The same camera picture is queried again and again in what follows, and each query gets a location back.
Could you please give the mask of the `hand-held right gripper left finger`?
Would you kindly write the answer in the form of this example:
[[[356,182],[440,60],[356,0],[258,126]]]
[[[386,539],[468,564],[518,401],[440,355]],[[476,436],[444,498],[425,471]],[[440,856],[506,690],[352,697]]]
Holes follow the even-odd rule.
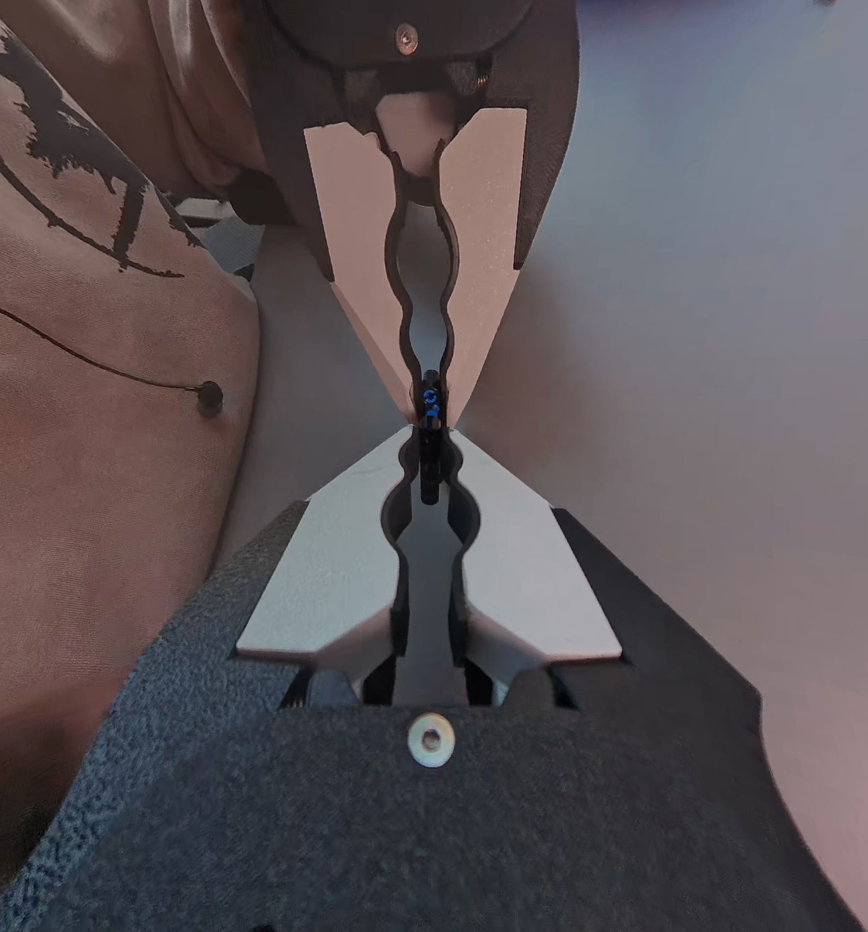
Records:
[[[417,433],[405,427],[307,501],[236,643],[245,658],[363,681],[404,651]]]

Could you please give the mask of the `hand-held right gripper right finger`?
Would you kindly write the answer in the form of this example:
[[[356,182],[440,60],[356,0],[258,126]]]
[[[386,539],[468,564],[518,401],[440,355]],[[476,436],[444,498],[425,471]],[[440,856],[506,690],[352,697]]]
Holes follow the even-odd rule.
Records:
[[[510,686],[524,670],[610,661],[622,646],[551,505],[458,430],[444,444],[453,662]]]

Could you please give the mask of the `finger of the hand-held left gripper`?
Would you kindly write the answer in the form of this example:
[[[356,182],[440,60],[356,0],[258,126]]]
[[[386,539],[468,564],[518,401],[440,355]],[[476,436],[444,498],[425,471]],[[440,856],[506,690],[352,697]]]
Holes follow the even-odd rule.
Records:
[[[515,268],[527,111],[484,108],[443,149],[440,206],[451,233],[446,423],[457,425],[519,277]]]
[[[401,348],[404,310],[385,264],[396,183],[375,133],[336,123],[304,131],[333,269],[332,289],[384,387],[417,421],[414,379]]]

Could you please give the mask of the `black five hole beam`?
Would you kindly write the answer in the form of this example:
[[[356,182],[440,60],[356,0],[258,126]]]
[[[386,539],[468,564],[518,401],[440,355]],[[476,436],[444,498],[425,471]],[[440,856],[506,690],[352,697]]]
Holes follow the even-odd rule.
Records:
[[[420,415],[418,418],[419,491],[426,506],[440,499],[442,444],[446,414],[446,396],[440,373],[428,369],[421,382]]]

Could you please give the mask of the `grey desk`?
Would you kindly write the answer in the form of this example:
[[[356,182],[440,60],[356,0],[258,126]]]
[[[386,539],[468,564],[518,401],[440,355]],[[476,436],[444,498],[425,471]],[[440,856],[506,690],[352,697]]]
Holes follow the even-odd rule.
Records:
[[[763,694],[769,768],[868,922],[868,2],[600,2],[538,257],[463,429],[567,505],[616,620],[667,602]],[[277,930],[854,930],[751,832],[729,728],[464,712],[440,772],[380,713],[284,716]]]

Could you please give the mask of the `black sweatshirt drawstring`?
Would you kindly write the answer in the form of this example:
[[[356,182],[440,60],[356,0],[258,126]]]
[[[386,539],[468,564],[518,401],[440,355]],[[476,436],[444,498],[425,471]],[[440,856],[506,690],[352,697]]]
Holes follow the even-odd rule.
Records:
[[[109,375],[114,375],[115,377],[125,379],[136,384],[156,388],[160,390],[169,390],[169,391],[180,391],[195,396],[195,406],[198,411],[198,414],[203,418],[215,418],[220,416],[223,410],[224,403],[224,392],[218,382],[214,380],[206,380],[200,384],[181,384],[175,382],[166,382],[155,379],[144,378],[135,374],[125,372],[119,368],[109,366],[107,364],[100,363],[78,350],[72,349],[66,344],[62,343],[55,337],[44,332],[40,328],[34,326],[33,324],[23,320],[20,316],[15,314],[12,311],[3,309],[0,307],[0,317],[9,320],[13,323],[18,324],[20,327],[24,328],[28,332],[34,334],[41,340],[45,341],[47,344],[52,347],[60,350],[68,356],[71,356],[73,359],[90,366],[94,369],[97,369],[101,372],[104,372]]]

